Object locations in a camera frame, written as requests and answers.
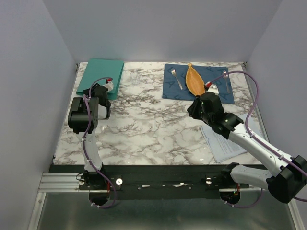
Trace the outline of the teal green folder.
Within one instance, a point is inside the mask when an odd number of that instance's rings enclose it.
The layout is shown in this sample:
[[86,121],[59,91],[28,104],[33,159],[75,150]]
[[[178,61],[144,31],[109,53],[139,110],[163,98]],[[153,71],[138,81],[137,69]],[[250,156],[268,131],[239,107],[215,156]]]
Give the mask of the teal green folder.
[[89,89],[95,80],[107,77],[112,78],[114,85],[113,90],[108,93],[108,98],[110,100],[117,99],[123,67],[124,62],[119,60],[90,59],[81,78],[76,94],[82,95],[83,90]]

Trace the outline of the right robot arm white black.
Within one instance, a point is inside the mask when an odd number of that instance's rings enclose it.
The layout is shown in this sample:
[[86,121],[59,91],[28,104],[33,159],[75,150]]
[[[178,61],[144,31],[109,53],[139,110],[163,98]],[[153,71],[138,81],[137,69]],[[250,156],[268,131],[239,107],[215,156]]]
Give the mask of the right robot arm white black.
[[225,112],[219,96],[213,92],[197,96],[187,112],[193,119],[211,127],[216,134],[241,146],[265,167],[261,170],[232,163],[221,175],[223,186],[253,185],[268,190],[276,200],[285,204],[306,186],[307,161],[278,150],[255,134],[240,117]]

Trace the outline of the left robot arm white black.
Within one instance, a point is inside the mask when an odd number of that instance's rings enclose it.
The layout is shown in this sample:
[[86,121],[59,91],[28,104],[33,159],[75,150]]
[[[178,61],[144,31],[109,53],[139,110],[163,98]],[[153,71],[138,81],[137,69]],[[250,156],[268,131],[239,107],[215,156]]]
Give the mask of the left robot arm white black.
[[83,97],[74,97],[68,113],[68,126],[81,142],[84,157],[83,181],[95,189],[106,185],[103,162],[98,154],[96,128],[99,120],[109,119],[111,102],[107,88],[95,84],[83,91]]

